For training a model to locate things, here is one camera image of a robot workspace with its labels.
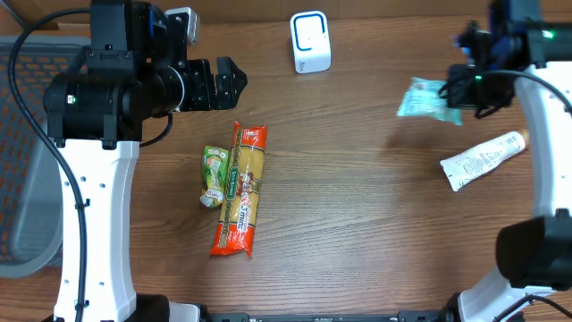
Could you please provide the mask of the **white barcode scanner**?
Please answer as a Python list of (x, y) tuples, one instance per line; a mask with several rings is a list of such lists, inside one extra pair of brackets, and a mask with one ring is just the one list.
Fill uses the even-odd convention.
[(328, 21), (323, 12), (295, 13), (290, 18), (290, 33), (296, 73), (323, 72), (331, 67)]

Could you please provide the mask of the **green juice pouch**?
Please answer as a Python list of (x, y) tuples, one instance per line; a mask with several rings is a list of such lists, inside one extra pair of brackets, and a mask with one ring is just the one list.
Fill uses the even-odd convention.
[(202, 174), (206, 187), (202, 190), (200, 197), (204, 206), (217, 208), (223, 203), (228, 165), (228, 150), (205, 146), (202, 158)]

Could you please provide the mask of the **teal snack packet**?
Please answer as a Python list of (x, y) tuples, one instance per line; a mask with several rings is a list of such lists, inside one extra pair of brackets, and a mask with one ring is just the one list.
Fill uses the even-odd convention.
[(439, 96), (439, 90), (444, 85), (443, 80), (425, 80), (412, 77), (396, 115), (400, 117), (431, 117), (438, 121), (461, 126), (461, 111), (448, 108), (447, 100)]

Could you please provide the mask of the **grey plastic basket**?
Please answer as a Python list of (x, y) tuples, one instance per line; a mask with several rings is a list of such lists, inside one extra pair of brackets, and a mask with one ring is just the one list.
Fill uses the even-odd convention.
[[(63, 201), (59, 165), (30, 128), (8, 84), (8, 60), (16, 38), (1, 38), (1, 276), (22, 278), (62, 262)], [(31, 36), (15, 66), (28, 109), (46, 122), (45, 88), (67, 70), (85, 37)]]

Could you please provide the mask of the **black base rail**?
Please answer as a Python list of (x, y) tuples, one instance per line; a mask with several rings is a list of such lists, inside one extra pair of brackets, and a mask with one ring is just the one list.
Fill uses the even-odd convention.
[(249, 315), (203, 313), (199, 322), (459, 322), (451, 310), (402, 310), (393, 314), (348, 315)]

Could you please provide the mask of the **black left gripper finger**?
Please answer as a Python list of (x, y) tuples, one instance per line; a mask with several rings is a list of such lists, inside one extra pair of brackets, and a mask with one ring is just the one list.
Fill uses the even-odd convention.
[(217, 89), (244, 89), (247, 86), (247, 74), (229, 56), (217, 57), (216, 66), (214, 78)]
[(245, 80), (239, 76), (216, 76), (215, 110), (230, 110), (237, 106)]

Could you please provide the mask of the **orange spaghetti packet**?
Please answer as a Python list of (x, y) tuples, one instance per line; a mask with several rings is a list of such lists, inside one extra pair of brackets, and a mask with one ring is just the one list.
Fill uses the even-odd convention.
[(234, 124), (223, 204), (212, 256), (252, 255), (263, 181), (267, 127)]

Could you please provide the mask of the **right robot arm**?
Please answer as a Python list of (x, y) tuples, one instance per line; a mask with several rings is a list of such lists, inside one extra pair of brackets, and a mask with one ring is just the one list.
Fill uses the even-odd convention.
[(546, 22), (538, 0), (497, 0), (490, 28), (458, 35), (469, 58), (449, 69), (438, 94), (482, 119), (518, 99), (534, 169), (530, 219), (500, 230), (496, 266), (454, 295), (436, 321), (518, 321), (534, 301), (571, 287), (571, 25)]

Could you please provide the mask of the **white tube with gold cap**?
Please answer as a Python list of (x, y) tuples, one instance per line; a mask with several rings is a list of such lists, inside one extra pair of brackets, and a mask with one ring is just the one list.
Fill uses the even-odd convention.
[(500, 137), (476, 145), (454, 157), (440, 161), (442, 170), (453, 191), (459, 191), (508, 159), (525, 151), (529, 144), (529, 131), (507, 132)]

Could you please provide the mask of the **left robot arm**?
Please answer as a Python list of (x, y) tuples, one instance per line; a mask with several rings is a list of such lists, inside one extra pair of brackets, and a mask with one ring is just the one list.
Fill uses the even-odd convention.
[(246, 74), (228, 57), (190, 60), (200, 20), (188, 7), (94, 1), (83, 62), (44, 95), (47, 134), (62, 158), (62, 281), (56, 321), (204, 321), (197, 304), (136, 293), (130, 195), (146, 119), (228, 110)]

